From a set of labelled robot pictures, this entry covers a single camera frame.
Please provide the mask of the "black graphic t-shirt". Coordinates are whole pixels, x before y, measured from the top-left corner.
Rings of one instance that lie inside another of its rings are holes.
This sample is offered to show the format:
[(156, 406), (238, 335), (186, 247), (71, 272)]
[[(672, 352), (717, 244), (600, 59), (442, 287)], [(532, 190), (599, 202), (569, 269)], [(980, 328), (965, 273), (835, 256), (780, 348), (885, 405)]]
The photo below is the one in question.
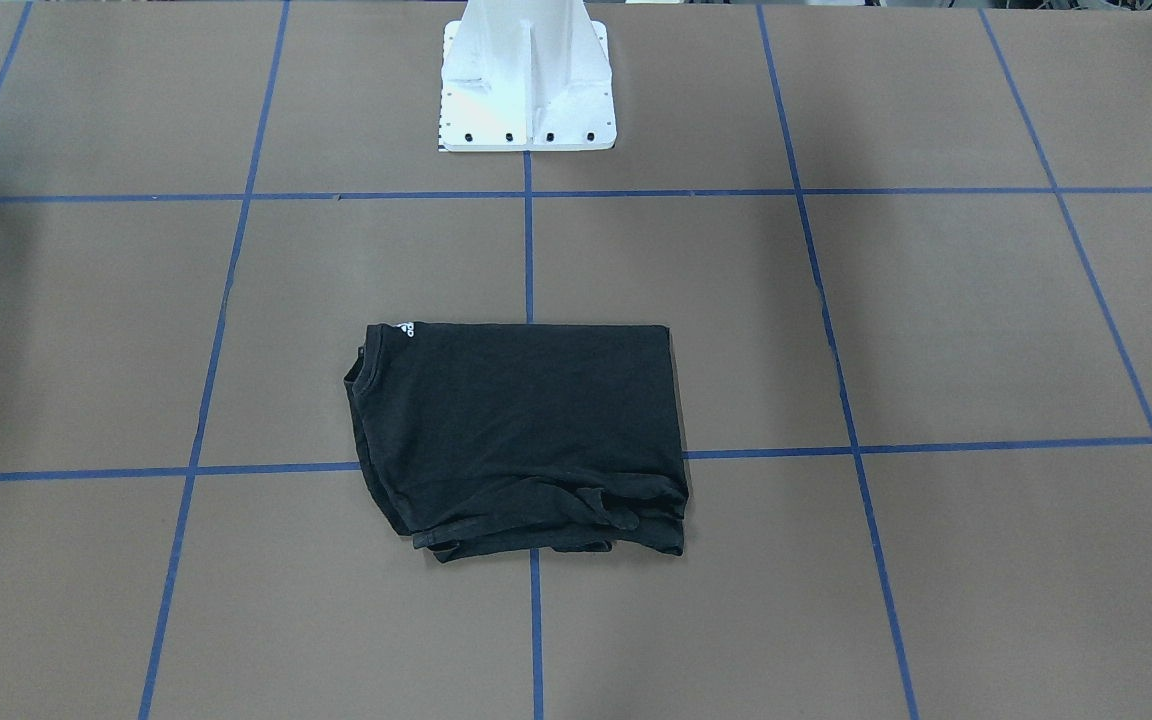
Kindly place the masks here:
[(372, 501), (435, 561), (684, 552), (664, 325), (372, 324), (343, 386)]

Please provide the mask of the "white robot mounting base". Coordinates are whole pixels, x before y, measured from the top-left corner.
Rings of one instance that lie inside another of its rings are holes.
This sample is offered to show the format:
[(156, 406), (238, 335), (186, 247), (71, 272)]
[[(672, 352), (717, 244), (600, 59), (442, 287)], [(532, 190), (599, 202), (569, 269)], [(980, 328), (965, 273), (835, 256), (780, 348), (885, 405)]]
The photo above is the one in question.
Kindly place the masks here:
[(616, 145), (608, 31), (582, 1), (468, 1), (444, 26), (440, 77), (440, 151)]

